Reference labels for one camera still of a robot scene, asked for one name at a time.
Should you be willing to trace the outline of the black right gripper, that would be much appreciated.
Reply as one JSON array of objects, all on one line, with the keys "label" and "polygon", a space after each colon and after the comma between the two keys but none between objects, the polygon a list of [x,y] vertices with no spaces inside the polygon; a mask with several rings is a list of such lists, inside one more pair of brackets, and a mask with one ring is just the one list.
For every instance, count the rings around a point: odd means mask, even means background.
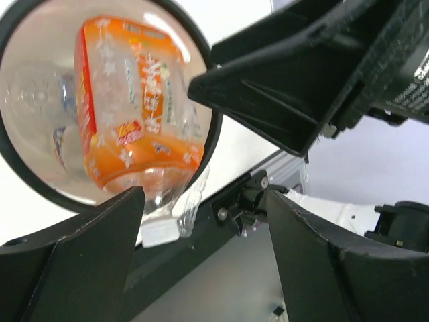
[{"label": "black right gripper", "polygon": [[428,2],[400,1],[380,31],[361,69],[361,89],[337,111],[339,131],[364,116],[399,126],[428,123]]}]

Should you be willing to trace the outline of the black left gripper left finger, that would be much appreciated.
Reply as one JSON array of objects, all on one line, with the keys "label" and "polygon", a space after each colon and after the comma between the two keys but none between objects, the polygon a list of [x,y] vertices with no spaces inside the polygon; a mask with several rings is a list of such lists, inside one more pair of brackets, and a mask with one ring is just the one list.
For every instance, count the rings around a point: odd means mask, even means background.
[{"label": "black left gripper left finger", "polygon": [[1,246],[2,321],[117,321],[145,194],[134,187]]}]

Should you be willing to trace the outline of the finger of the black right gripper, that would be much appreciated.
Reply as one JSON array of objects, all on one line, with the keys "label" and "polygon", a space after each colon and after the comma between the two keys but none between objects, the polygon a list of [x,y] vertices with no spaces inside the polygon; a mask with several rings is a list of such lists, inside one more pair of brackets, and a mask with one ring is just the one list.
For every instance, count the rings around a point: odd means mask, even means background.
[{"label": "finger of the black right gripper", "polygon": [[216,43],[216,68],[188,97],[303,156],[411,11],[411,1],[294,1]]}]

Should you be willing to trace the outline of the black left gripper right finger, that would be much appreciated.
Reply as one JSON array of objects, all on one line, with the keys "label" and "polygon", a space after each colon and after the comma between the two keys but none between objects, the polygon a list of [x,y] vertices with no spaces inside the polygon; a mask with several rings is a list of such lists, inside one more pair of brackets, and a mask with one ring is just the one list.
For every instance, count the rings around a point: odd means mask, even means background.
[{"label": "black left gripper right finger", "polygon": [[357,235],[271,191],[265,208],[290,321],[427,321],[423,231]]}]

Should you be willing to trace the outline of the large orange label bottle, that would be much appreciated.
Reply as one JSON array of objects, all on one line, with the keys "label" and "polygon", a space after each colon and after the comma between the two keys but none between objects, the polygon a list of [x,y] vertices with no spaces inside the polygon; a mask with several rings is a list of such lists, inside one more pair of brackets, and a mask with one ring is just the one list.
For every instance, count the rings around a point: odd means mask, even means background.
[{"label": "large orange label bottle", "polygon": [[144,189],[140,234],[146,248],[179,239],[173,208],[204,154],[184,68],[168,34],[128,19],[90,18],[76,37],[84,166],[108,193]]}]

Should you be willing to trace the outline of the small clear bottle blue label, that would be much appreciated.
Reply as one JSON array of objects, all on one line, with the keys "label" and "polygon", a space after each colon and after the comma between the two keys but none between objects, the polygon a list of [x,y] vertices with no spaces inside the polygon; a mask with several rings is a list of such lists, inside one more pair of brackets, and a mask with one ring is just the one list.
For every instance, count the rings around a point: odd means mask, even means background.
[{"label": "small clear bottle blue label", "polygon": [[22,63],[6,70],[1,85],[6,127],[24,163],[41,176],[84,176],[73,73]]}]

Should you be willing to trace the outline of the white bin with black rim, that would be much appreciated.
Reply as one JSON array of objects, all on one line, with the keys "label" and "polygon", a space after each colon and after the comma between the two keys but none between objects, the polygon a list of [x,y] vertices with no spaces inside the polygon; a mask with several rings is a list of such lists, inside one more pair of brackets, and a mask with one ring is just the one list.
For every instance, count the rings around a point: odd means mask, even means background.
[{"label": "white bin with black rim", "polygon": [[71,211],[133,186],[170,215],[221,116],[187,96],[212,68],[176,1],[14,1],[1,16],[1,156]]}]

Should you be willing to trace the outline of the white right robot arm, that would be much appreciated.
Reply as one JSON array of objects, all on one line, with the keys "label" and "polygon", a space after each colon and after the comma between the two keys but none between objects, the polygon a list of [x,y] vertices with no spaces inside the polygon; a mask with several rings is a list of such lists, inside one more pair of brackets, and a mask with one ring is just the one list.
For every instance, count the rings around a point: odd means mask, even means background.
[{"label": "white right robot arm", "polygon": [[428,2],[297,1],[217,42],[189,97],[309,160],[290,197],[356,234],[428,202]]}]

